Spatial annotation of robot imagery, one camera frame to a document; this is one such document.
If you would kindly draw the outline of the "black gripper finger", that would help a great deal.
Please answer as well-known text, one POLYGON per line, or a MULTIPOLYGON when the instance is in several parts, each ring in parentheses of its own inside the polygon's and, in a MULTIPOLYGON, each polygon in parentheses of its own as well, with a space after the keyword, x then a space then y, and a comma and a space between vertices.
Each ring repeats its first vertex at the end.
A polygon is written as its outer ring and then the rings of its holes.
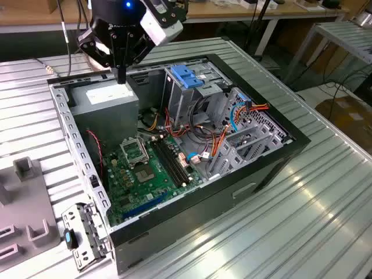
POLYGON ((154 43, 147 33, 130 32, 127 34, 123 66, 121 68, 122 84, 126 83, 127 68, 139 64, 153 47, 154 43))
POLYGON ((77 37, 79 48, 104 68, 110 68, 118 84, 121 84, 121 61, 112 47, 108 48, 96 36, 92 28, 87 29, 77 37))

